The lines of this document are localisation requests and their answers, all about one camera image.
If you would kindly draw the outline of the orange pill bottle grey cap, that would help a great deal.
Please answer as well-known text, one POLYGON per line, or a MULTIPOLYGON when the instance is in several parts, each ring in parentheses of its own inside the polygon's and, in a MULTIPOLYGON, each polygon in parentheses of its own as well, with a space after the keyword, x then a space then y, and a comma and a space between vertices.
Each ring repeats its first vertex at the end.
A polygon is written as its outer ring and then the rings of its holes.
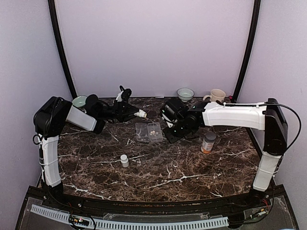
POLYGON ((213 145, 216 140, 216 134, 209 131, 206 132, 203 138, 201 151, 205 154, 209 154, 212 151, 213 145))

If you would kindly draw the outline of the clear plastic pill organizer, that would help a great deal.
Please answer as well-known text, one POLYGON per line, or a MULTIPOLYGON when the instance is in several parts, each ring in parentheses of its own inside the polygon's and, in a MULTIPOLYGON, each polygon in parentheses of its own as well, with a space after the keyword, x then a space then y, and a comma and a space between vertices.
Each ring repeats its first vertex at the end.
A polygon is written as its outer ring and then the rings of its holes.
POLYGON ((162 142, 163 134, 159 123, 136 123, 135 124, 136 139, 139 142, 162 142), (155 130, 158 135, 150 135, 150 131, 155 130))

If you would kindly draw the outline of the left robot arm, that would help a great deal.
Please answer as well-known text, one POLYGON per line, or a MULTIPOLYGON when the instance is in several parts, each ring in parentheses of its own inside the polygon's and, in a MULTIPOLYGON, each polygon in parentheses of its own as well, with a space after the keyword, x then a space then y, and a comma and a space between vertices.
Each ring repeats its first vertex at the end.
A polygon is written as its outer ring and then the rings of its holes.
POLYGON ((51 97, 35 114, 35 139, 39 145, 39 163, 42 180, 48 188, 62 187, 58 166, 58 140, 67 122, 84 130, 100 134, 106 122, 117 120, 127 122, 146 113, 129 104, 125 97, 118 95, 113 105, 99 100, 95 95, 86 97, 85 110, 61 97, 51 97))

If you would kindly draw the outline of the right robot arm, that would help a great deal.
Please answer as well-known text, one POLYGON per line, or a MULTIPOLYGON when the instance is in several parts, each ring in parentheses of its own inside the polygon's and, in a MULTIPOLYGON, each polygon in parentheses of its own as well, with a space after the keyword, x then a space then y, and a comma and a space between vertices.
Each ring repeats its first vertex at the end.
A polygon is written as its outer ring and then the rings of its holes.
POLYGON ((245 204, 255 208, 263 201, 263 193, 278 172, 284 154, 291 147, 288 140, 288 123, 282 109, 291 111, 302 124, 298 113, 274 98, 260 103, 226 103, 198 101, 191 107, 179 99, 167 100, 160 114, 167 127, 163 133, 175 143, 201 127, 245 127, 264 131, 262 157, 253 181, 253 191, 245 196, 245 204))

